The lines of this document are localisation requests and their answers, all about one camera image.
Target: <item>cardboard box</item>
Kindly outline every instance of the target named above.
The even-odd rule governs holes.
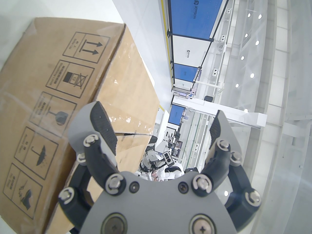
[[[75,161],[68,126],[95,99],[116,133],[146,147],[159,100],[128,28],[35,19],[0,72],[0,214],[17,233],[45,231]],[[117,161],[132,170],[143,153],[127,142]]]

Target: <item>yellow stripe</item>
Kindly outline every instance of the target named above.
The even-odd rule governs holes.
[[[169,53],[169,43],[168,43],[168,38],[167,38],[167,24],[166,24],[166,18],[165,18],[165,7],[164,7],[164,0],[161,1],[161,8],[163,9],[163,20],[164,20],[164,25],[165,25],[165,35],[166,35],[166,42],[167,42],[167,51],[168,51],[168,63],[169,63],[169,71],[170,71],[170,79],[171,79],[171,85],[173,85],[172,81],[172,73],[171,73],[171,65],[170,65],[170,53]]]

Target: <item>metal hex bolt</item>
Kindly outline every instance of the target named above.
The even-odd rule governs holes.
[[[217,146],[223,150],[223,151],[228,151],[229,150],[229,147],[230,147],[230,144],[229,142],[227,142],[226,140],[218,140],[217,141]]]
[[[230,165],[232,166],[240,166],[242,163],[242,156],[239,152],[232,151],[231,152],[231,161]]]
[[[59,193],[59,198],[63,201],[64,204],[69,204],[75,195],[75,190],[72,187],[66,187]]]
[[[258,207],[261,204],[261,196],[256,190],[254,190],[250,193],[246,192],[245,193],[245,199],[250,205],[252,205],[254,207]]]
[[[98,136],[95,134],[91,134],[85,138],[85,140],[83,141],[83,145],[85,147],[90,147],[90,145],[94,144],[96,140],[98,140]]]
[[[86,156],[85,153],[81,153],[77,155],[77,162],[82,164],[86,162]]]
[[[199,178],[197,180],[197,185],[201,190],[206,190],[209,187],[208,181],[204,178]]]
[[[117,195],[123,179],[124,177],[119,173],[110,175],[105,183],[105,190],[107,193],[110,195]]]
[[[211,180],[204,174],[198,174],[193,178],[192,186],[195,190],[205,190],[207,194],[212,191],[213,185]]]
[[[108,184],[110,189],[118,189],[120,187],[120,180],[117,176],[113,177]]]

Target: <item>fragile glass symbol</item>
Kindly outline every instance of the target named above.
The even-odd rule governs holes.
[[[58,113],[54,113],[54,112],[51,112],[50,109],[51,109],[51,107],[49,107],[47,115],[48,114],[54,115],[55,116],[55,121],[57,122],[57,124],[59,126],[64,125],[66,123],[66,120],[67,120],[67,117],[68,117],[68,113],[62,112],[62,111],[59,111]]]

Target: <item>printed handling symbol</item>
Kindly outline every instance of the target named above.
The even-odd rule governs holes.
[[[59,111],[58,113],[53,113],[50,111],[51,107],[49,107],[47,115],[50,113],[52,115],[55,116],[55,121],[57,122],[57,124],[59,126],[63,126],[66,123],[67,117],[68,117],[68,113],[63,112],[63,111]]]
[[[90,44],[90,45],[95,45],[97,47],[103,46],[100,42],[94,43],[94,42],[88,42],[87,40],[85,40],[83,45],[81,46],[79,52],[84,51],[84,52],[92,53],[93,55],[98,54],[98,51],[96,49],[94,49],[94,50],[83,49],[83,47],[85,46],[86,43]]]
[[[38,166],[38,165],[40,165],[40,164],[43,162],[43,160],[44,160],[45,157],[46,157],[46,147],[43,146],[43,148],[41,149],[40,154],[37,153],[36,151],[34,151],[33,148],[34,148],[34,147],[32,146],[32,147],[31,147],[31,150],[32,150],[36,155],[39,155],[39,158],[38,158],[37,164],[36,164],[36,166]]]
[[[32,196],[31,190],[28,189],[26,194],[25,194],[25,196],[22,197],[22,191],[25,188],[26,184],[27,184],[27,180],[26,180],[24,185],[20,186],[20,188],[19,188],[19,197],[21,197],[20,201],[22,202],[22,204],[26,207],[27,210],[29,210],[29,208],[31,207],[31,205],[29,203],[29,199]]]

